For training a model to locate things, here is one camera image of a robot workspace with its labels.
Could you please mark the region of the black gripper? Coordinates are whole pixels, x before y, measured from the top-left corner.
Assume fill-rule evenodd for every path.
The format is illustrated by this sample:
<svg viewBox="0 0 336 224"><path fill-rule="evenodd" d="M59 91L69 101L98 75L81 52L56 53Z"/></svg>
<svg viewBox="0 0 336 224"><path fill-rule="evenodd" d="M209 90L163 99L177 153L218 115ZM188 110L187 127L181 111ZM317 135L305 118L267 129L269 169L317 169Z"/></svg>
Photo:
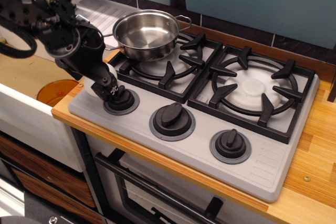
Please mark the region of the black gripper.
<svg viewBox="0 0 336 224"><path fill-rule="evenodd" d="M75 80L85 76L95 83L93 92L104 102L119 98L108 66L102 60L105 49L102 33L88 22L44 22L43 44L59 68Z"/></svg>

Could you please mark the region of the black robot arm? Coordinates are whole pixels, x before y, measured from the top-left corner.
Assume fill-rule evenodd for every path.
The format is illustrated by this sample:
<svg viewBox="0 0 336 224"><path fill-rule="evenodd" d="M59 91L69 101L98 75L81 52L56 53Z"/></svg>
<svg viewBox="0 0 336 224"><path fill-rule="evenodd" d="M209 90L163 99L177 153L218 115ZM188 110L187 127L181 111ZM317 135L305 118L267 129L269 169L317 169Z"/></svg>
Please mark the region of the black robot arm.
<svg viewBox="0 0 336 224"><path fill-rule="evenodd" d="M1 26L13 32L27 50L1 44L1 53L16 59L28 58L37 50L36 40L75 79L93 81L91 89L104 102L120 99L117 76L102 60L102 33L88 21L76 17L71 0L1 0Z"/></svg>

